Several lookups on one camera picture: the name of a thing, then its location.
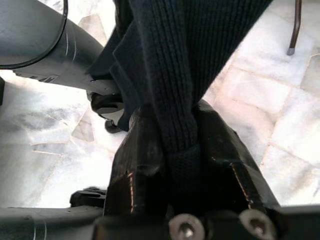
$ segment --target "black plastic bracket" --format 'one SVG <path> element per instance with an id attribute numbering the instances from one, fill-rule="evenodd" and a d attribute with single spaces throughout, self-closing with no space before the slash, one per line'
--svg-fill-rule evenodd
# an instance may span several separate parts
<path id="1" fill-rule="evenodd" d="M 272 220 L 277 219 L 283 225 L 279 237 L 262 238 L 252 235 L 232 211 L 207 212 L 200 220 L 206 232 L 206 240 L 319 239 L 319 206 L 276 207 L 273 211 Z M 95 221 L 93 240 L 167 240 L 170 237 L 165 223 L 165 220 L 152 216 L 107 215 Z"/>
<path id="2" fill-rule="evenodd" d="M 76 191 L 71 195 L 71 207 L 91 206 L 103 208 L 106 199 L 106 191 L 95 187 L 90 187 L 81 191 Z"/>

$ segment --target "sweater cuff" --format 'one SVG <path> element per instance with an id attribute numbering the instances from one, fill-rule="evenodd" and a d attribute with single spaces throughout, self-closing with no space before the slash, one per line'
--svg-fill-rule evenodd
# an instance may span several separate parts
<path id="1" fill-rule="evenodd" d="M 202 182 L 202 161 L 200 145 L 168 155 L 170 174 L 169 197 L 180 199 L 200 191 Z"/>

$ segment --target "black plastic part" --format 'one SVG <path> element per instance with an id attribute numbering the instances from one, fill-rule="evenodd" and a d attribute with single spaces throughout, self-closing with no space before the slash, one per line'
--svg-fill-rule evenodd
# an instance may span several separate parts
<path id="1" fill-rule="evenodd" d="M 38 0 L 1 0 L 0 66 L 43 54 L 57 40 L 63 16 Z"/>
<path id="2" fill-rule="evenodd" d="M 102 96 L 97 93 L 92 93 L 90 100 L 92 110 L 100 115 L 115 113 L 124 108 L 120 94 Z"/>
<path id="3" fill-rule="evenodd" d="M 6 84 L 5 80 L 2 77 L 0 77 L 0 106 L 4 101 L 5 84 Z"/>
<path id="4" fill-rule="evenodd" d="M 26 11 L 23 7 L 24 5 L 15 5 L 14 11 L 16 13 Z M 60 23 L 62 19 L 61 14 L 58 14 L 47 6 L 45 7 L 51 16 L 49 18 L 50 21 Z M 42 7 L 31 10 L 41 12 Z M 16 69 L 14 72 L 17 76 L 39 80 L 44 83 L 84 89 L 90 93 L 98 93 L 102 96 L 116 95 L 119 93 L 119 89 L 113 79 L 103 77 L 95 79 L 88 72 L 89 68 L 99 58 L 103 49 L 103 46 L 85 30 L 68 20 L 59 43 L 46 58 L 30 66 Z M 10 53 L 2 55 L 2 58 L 4 58 L 3 61 L 11 57 Z"/>
<path id="5" fill-rule="evenodd" d="M 240 138 L 205 101 L 194 111 L 203 159 L 207 191 L 201 199 L 204 211 L 278 206 L 278 202 Z"/>
<path id="6" fill-rule="evenodd" d="M 137 110 L 130 123 L 114 157 L 104 215 L 165 216 L 165 155 L 152 108 Z"/>
<path id="7" fill-rule="evenodd" d="M 92 240 L 168 240 L 161 218 L 108 216 L 95 222 Z"/>
<path id="8" fill-rule="evenodd" d="M 110 134 L 116 134 L 122 130 L 114 124 L 112 120 L 106 120 L 104 124 L 105 130 Z"/>
<path id="9" fill-rule="evenodd" d="M 87 71 L 93 79 L 112 79 L 110 68 L 116 61 L 113 52 L 118 47 L 120 41 L 121 38 L 117 34 L 117 31 L 113 30 L 113 33 L 101 54 Z"/>
<path id="10" fill-rule="evenodd" d="M 29 59 L 29 60 L 26 60 L 26 61 L 23 61 L 23 62 L 19 62 L 19 63 L 14 63 L 14 64 L 4 64 L 4 65 L 0 65 L 0 69 L 18 69 L 18 68 L 24 68 L 24 67 L 27 67 L 27 66 L 30 66 L 32 64 L 35 64 L 39 61 L 41 61 L 42 59 L 44 59 L 55 47 L 56 45 L 58 44 L 58 42 L 60 41 L 63 33 L 64 33 L 64 30 L 65 30 L 65 27 L 66 27 L 66 23 L 68 21 L 68 0 L 63 0 L 63 15 L 62 15 L 62 18 L 61 18 L 61 22 L 60 22 L 60 25 L 57 29 L 57 33 L 55 35 L 55 37 L 51 40 L 51 43 L 49 44 L 49 46 L 43 51 L 41 52 L 40 54 L 36 55 L 34 58 L 32 59 Z M 39 18 L 37 22 L 34 22 L 33 25 L 37 25 L 39 24 L 39 22 L 42 22 L 42 19 Z"/>
<path id="11" fill-rule="evenodd" d="M 0 208 L 0 239 L 90 240 L 102 208 Z"/>
<path id="12" fill-rule="evenodd" d="M 200 217 L 207 240 L 258 240 L 230 210 Z M 281 240 L 320 239 L 320 206 L 276 207 L 271 220 L 285 226 Z M 93 240 L 167 240 L 168 221 L 149 216 L 105 216 L 96 221 Z"/>
<path id="13" fill-rule="evenodd" d="M 71 207 L 79 206 L 91 206 L 103 208 L 106 199 L 106 191 L 99 189 L 85 189 L 82 191 L 76 191 L 71 195 L 70 204 Z"/>

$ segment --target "navy knit sweater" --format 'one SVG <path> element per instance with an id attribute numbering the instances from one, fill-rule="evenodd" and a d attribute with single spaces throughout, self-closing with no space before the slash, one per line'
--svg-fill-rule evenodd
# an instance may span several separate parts
<path id="1" fill-rule="evenodd" d="M 129 21 L 118 14 L 120 42 L 110 72 L 125 105 L 119 126 L 128 130 L 135 109 L 153 106 L 172 198 L 201 185 L 193 107 L 271 1 L 129 0 Z"/>

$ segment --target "tile grout line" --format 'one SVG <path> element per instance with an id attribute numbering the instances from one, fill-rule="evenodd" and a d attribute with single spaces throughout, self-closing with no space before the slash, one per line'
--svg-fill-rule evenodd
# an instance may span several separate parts
<path id="1" fill-rule="evenodd" d="M 300 160 L 303 161 L 304 163 L 306 163 L 306 164 L 308 164 L 308 165 L 311 165 L 311 166 L 313 166 L 314 168 L 316 168 L 316 166 L 314 166 L 312 163 L 308 162 L 307 160 L 305 160 L 305 159 L 303 159 L 303 158 L 301 158 L 301 157 L 299 157 L 299 156 L 297 156 L 297 155 L 294 155 L 292 152 L 290 152 L 289 150 L 285 149 L 284 147 L 282 147 L 282 146 L 280 146 L 280 145 L 278 145 L 278 144 L 276 144 L 276 143 L 271 142 L 271 143 L 270 143 L 270 146 L 271 146 L 271 147 L 278 148 L 278 149 L 280 149 L 281 151 L 289 154 L 290 156 L 295 157 L 295 158 L 297 158 L 297 159 L 300 159 Z"/>
<path id="2" fill-rule="evenodd" d="M 237 57 L 239 55 L 239 46 L 236 48 L 236 50 L 234 51 L 234 58 L 233 60 L 230 62 L 230 65 L 228 67 L 228 69 L 226 70 L 226 73 L 225 73 L 225 77 L 223 78 L 223 81 L 221 83 L 221 86 L 215 96 L 215 99 L 214 99 L 214 102 L 212 104 L 212 108 L 214 108 L 214 105 L 216 104 L 216 101 L 217 99 L 222 95 L 222 90 L 223 90 L 223 87 L 224 87 L 224 84 L 225 84 L 225 79 L 228 77 L 228 74 L 229 74 L 229 71 L 231 69 L 231 67 L 234 67 L 234 62 L 236 61 Z"/>
<path id="3" fill-rule="evenodd" d="M 232 101 L 234 101 L 234 102 L 236 102 L 236 103 L 240 103 L 240 104 L 242 104 L 242 105 L 245 105 L 245 106 L 247 106 L 247 107 L 252 107 L 252 108 L 255 108 L 255 109 L 259 109 L 260 111 L 262 111 L 262 112 L 264 112 L 266 115 L 268 115 L 269 116 L 269 118 L 270 118 L 270 121 L 273 123 L 273 125 L 275 125 L 276 124 L 276 122 L 277 122 L 277 120 L 278 120 L 278 117 L 275 119 L 275 121 L 273 121 L 272 120 L 272 113 L 270 113 L 270 112 L 268 112 L 268 110 L 266 110 L 266 109 L 263 109 L 263 108 L 261 108 L 261 107 L 259 107 L 259 106 L 256 106 L 256 105 L 253 105 L 253 104 L 251 104 L 251 103 L 247 103 L 247 102 L 244 102 L 244 101 L 242 101 L 242 100 L 238 100 L 238 99 L 235 99 L 235 98 L 233 98 L 233 97 L 229 97 L 229 96 L 224 96 L 225 98 L 228 98 L 229 100 L 232 100 Z"/>
<path id="4" fill-rule="evenodd" d="M 49 174 L 48 178 L 46 179 L 45 184 L 44 184 L 44 186 L 43 186 L 43 188 L 42 188 L 42 190 L 41 190 L 40 200 L 38 201 L 38 203 L 41 201 L 42 196 L 43 196 L 43 194 L 44 194 L 44 192 L 45 192 L 45 190 L 46 190 L 46 186 L 48 185 L 49 180 L 50 180 L 50 179 L 52 178 L 52 176 L 54 175 L 55 169 L 56 169 L 56 167 L 59 165 L 59 163 L 61 162 L 62 157 L 63 157 L 63 153 L 60 155 L 60 157 L 58 158 L 58 160 L 56 161 L 56 163 L 55 163 L 54 166 L 52 167 L 52 170 L 50 171 L 50 174 Z"/>
<path id="5" fill-rule="evenodd" d="M 88 111 L 89 108 L 90 108 L 89 103 L 87 103 L 87 107 L 86 107 L 86 109 L 85 109 L 85 111 L 84 111 L 84 114 L 83 114 L 83 115 L 79 118 L 79 120 L 76 122 L 75 127 L 74 127 L 74 128 L 71 128 L 71 127 L 70 127 L 70 129 L 72 130 L 72 133 L 73 133 L 73 132 L 75 131 L 75 129 L 78 127 L 79 123 L 80 123 L 81 120 L 84 118 L 84 116 L 86 115 L 86 113 L 87 113 L 87 111 Z"/>
<path id="6" fill-rule="evenodd" d="M 302 85 L 302 83 L 304 82 L 304 79 L 305 79 L 305 76 L 306 76 L 307 70 L 308 70 L 308 68 L 309 68 L 310 61 L 311 61 L 311 58 L 312 58 L 312 57 L 313 57 L 312 55 L 309 57 L 308 63 L 307 63 L 307 65 L 306 65 L 306 68 L 305 68 L 305 70 L 303 71 L 302 81 L 301 81 L 300 86 L 299 86 L 300 89 L 302 89 L 302 88 L 301 88 L 301 85 Z"/>
<path id="7" fill-rule="evenodd" d="M 255 73 L 255 72 L 253 72 L 253 71 L 249 71 L 249 70 L 243 69 L 243 68 L 241 68 L 241 67 L 239 67 L 239 66 L 237 66 L 237 65 L 234 65 L 233 67 L 236 68 L 236 69 L 238 69 L 238 70 L 241 70 L 241 71 L 250 73 L 250 74 L 252 74 L 252 75 L 254 75 L 254 76 L 257 76 L 257 77 L 259 77 L 259 78 L 263 78 L 263 79 L 266 79 L 266 80 L 271 80 L 271 81 L 273 81 L 273 82 L 276 82 L 276 83 L 278 83 L 278 84 L 281 84 L 281 85 L 284 85 L 284 86 L 287 86 L 287 87 L 291 87 L 291 88 L 295 88 L 295 89 L 299 89 L 299 88 L 300 88 L 299 86 L 294 85 L 294 84 L 292 84 L 292 83 L 289 83 L 289 82 L 286 82 L 286 81 L 280 81 L 280 80 L 277 80 L 277 79 L 275 79 L 275 78 L 271 78 L 271 77 L 268 77 L 268 76 L 265 76 L 265 75 L 262 75 L 262 74 L 259 74 L 259 73 Z"/>
<path id="8" fill-rule="evenodd" d="M 313 55 L 311 55 L 310 58 L 313 58 L 313 57 L 316 57 L 316 56 L 320 56 L 320 53 L 313 54 Z"/>
<path id="9" fill-rule="evenodd" d="M 276 129 L 277 125 L 278 125 L 279 120 L 280 120 L 281 117 L 283 116 L 285 107 L 286 107 L 286 105 L 287 105 L 287 103 L 288 103 L 288 101 L 289 101 L 289 99 L 290 99 L 290 96 L 291 96 L 293 90 L 294 90 L 294 89 L 291 88 L 291 90 L 290 90 L 289 93 L 288 93 L 288 96 L 286 97 L 286 99 L 285 99 L 285 101 L 284 101 L 284 103 L 283 103 L 283 105 L 282 105 L 281 110 L 280 110 L 279 113 L 277 114 L 277 118 L 276 118 L 276 120 L 275 120 L 272 133 L 270 134 L 270 137 L 269 137 L 269 140 L 268 140 L 268 144 L 267 144 L 267 148 L 266 148 L 266 150 L 265 150 L 265 152 L 264 152 L 264 154 L 263 154 L 263 158 L 262 158 L 262 161 L 261 161 L 261 163 L 260 163 L 260 167 L 265 164 L 265 157 L 266 157 L 267 149 L 269 148 L 269 146 L 271 146 L 271 145 L 273 144 L 273 143 L 272 143 L 272 138 L 273 138 L 275 129 Z"/>

